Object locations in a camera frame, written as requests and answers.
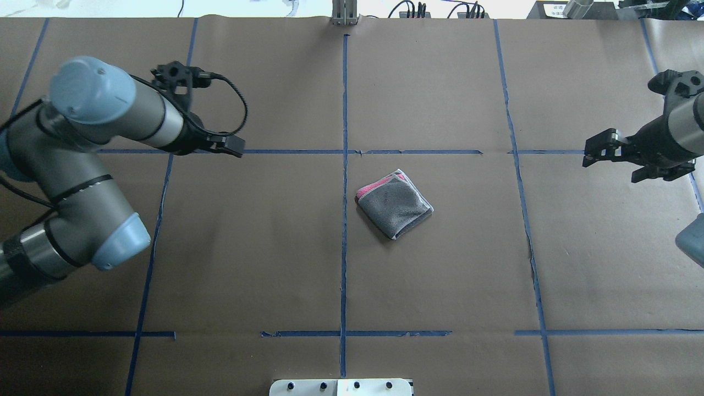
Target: gray towel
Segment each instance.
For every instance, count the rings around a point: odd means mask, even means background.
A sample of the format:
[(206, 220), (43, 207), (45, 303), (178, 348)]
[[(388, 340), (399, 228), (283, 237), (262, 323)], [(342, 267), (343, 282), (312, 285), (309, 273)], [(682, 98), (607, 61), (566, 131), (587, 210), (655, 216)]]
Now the gray towel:
[(401, 169), (360, 188), (355, 199), (372, 223), (392, 240), (433, 213), (433, 207)]

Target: white label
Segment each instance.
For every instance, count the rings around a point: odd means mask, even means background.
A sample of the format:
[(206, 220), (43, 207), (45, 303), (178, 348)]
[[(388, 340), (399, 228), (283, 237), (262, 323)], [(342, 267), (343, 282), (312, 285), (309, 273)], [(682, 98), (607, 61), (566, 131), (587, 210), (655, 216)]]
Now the white label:
[(552, 18), (566, 18), (564, 4), (543, 4), (545, 15)]

